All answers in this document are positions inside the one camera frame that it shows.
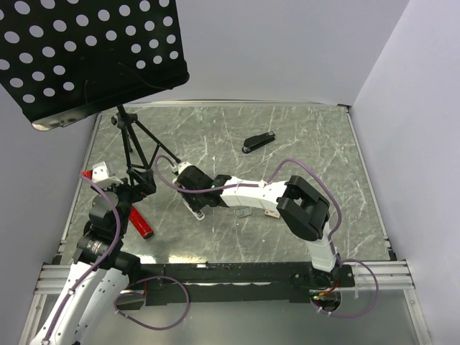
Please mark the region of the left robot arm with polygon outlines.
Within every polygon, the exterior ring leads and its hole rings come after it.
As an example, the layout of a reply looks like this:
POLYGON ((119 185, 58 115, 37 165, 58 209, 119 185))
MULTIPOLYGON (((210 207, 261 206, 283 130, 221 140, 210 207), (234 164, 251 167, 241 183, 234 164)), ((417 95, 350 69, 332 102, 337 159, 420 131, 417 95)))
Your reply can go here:
POLYGON ((32 344, 87 344, 124 289, 142 280, 140 259, 121 250, 133 203, 144 193, 100 162, 81 173, 98 195, 73 255, 64 287, 32 344))

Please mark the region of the staple tray with staples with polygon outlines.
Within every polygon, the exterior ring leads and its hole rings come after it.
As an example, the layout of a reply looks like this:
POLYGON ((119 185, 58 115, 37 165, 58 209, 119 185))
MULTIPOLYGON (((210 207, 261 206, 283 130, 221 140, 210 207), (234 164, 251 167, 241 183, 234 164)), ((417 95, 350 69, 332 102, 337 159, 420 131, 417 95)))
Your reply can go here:
POLYGON ((252 210, 250 207, 243 207, 234 210, 235 216, 239 218, 244 218, 252 215, 252 210))

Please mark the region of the black stapler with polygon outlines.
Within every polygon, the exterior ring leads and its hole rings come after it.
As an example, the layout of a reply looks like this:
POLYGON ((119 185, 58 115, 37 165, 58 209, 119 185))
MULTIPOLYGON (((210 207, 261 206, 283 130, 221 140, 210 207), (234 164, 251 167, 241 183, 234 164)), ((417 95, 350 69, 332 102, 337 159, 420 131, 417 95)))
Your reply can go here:
POLYGON ((241 151, 244 154, 249 154, 259 148, 269 144, 270 142, 274 142, 276 135, 274 132, 266 132, 263 134, 258 134, 249 138, 246 138, 243 143, 243 147, 241 151))

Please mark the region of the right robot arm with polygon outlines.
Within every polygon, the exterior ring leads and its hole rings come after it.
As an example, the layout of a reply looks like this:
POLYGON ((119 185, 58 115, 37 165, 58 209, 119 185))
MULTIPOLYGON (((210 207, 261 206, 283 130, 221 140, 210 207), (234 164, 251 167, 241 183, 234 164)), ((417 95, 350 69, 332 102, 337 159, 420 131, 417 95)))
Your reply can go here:
POLYGON ((332 285, 339 277, 336 250, 331 242, 330 203, 309 182, 293 175, 287 181, 266 183, 231 175, 210 178, 187 162, 173 181, 186 206, 201 215, 209 207, 250 207, 278 213, 289 230, 306 241, 315 281, 332 285))

